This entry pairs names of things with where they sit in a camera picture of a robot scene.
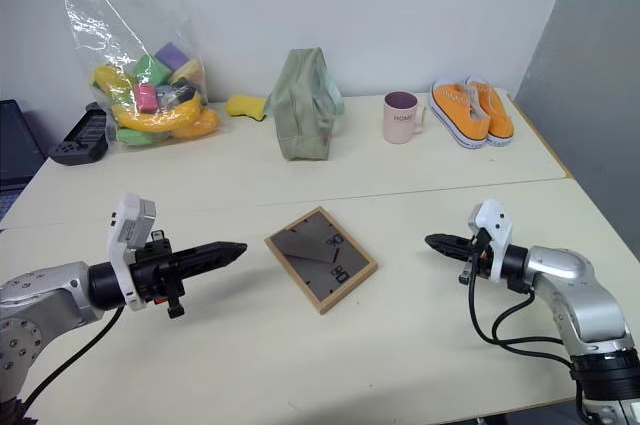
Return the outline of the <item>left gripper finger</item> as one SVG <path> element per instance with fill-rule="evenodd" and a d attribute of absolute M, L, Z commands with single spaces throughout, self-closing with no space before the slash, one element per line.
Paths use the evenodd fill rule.
<path fill-rule="evenodd" d="M 174 259 L 181 269 L 217 269 L 237 260 L 245 248 L 193 248 L 176 252 Z"/>
<path fill-rule="evenodd" d="M 237 259 L 247 250 L 246 243 L 216 241 L 173 253 L 174 259 Z"/>

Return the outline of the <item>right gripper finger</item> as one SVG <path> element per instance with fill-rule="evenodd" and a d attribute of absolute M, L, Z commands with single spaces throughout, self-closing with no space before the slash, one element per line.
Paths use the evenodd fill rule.
<path fill-rule="evenodd" d="M 430 247 L 438 253 L 458 261 L 468 261 L 470 257 L 470 248 L 465 244 L 436 242 L 430 244 Z"/>
<path fill-rule="evenodd" d="M 427 235 L 425 242 L 431 248 L 468 248 L 470 240 L 457 235 L 434 233 Z"/>

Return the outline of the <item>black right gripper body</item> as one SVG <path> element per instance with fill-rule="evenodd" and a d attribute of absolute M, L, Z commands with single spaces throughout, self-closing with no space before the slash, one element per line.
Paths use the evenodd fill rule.
<path fill-rule="evenodd" d="M 472 271 L 475 271 L 475 275 L 481 278 L 488 279 L 490 277 L 493 260 L 490 242 L 491 237 L 484 228 L 467 241 L 464 247 L 464 261 L 466 264 L 459 275 L 460 284 L 469 284 Z"/>

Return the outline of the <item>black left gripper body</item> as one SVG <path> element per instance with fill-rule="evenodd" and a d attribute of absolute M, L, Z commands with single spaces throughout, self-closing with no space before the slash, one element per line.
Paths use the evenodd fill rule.
<path fill-rule="evenodd" d="M 185 314 L 180 297 L 185 294 L 178 264 L 173 259 L 170 241 L 162 230 L 151 232 L 151 239 L 135 251 L 130 266 L 135 289 L 144 303 L 168 303 L 171 319 Z"/>

